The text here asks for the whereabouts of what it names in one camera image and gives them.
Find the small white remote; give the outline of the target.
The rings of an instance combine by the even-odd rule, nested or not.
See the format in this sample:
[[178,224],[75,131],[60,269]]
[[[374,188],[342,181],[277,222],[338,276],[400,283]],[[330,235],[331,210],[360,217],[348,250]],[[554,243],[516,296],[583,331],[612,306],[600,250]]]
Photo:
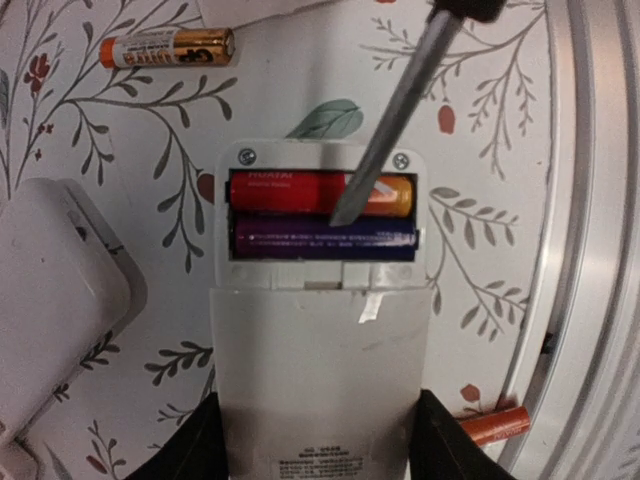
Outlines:
[[241,171],[344,172],[345,142],[244,140],[214,169],[210,290],[216,386],[234,479],[402,479],[428,331],[427,170],[397,150],[382,174],[414,183],[412,261],[235,259],[239,215],[227,182]]

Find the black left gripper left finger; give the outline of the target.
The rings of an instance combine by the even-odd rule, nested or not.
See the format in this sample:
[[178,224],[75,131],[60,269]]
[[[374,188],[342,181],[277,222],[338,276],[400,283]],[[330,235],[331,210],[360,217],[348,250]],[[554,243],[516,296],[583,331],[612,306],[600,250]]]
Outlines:
[[126,480],[226,480],[221,410],[211,393],[152,458]]

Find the white remote control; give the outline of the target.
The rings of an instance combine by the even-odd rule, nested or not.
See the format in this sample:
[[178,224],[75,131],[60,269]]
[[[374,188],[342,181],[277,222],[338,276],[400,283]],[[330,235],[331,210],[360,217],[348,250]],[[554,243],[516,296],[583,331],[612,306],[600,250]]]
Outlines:
[[37,478],[17,435],[145,295],[139,270],[77,182],[28,179],[2,205],[2,478]]

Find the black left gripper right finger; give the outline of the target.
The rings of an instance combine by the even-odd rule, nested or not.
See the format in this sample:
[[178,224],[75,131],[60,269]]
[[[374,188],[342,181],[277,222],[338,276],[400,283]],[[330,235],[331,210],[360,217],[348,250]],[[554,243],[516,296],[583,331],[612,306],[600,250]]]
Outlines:
[[440,400],[422,390],[409,443],[412,480],[514,480],[464,431]]

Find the orange AAA battery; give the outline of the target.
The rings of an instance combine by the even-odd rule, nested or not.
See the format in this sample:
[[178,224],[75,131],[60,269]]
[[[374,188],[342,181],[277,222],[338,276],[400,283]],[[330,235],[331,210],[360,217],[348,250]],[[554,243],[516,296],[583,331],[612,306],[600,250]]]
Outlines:
[[484,446],[526,433],[531,419],[527,409],[518,406],[462,419],[459,424],[476,445]]

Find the yellow handled screwdriver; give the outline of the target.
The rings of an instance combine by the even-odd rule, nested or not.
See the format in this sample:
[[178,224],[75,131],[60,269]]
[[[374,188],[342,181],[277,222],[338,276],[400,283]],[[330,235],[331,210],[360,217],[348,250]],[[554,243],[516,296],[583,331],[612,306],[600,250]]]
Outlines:
[[329,225],[352,224],[365,210],[384,165],[411,119],[428,82],[466,19],[495,21],[501,0],[436,1],[414,53],[378,123],[363,157],[339,198]]

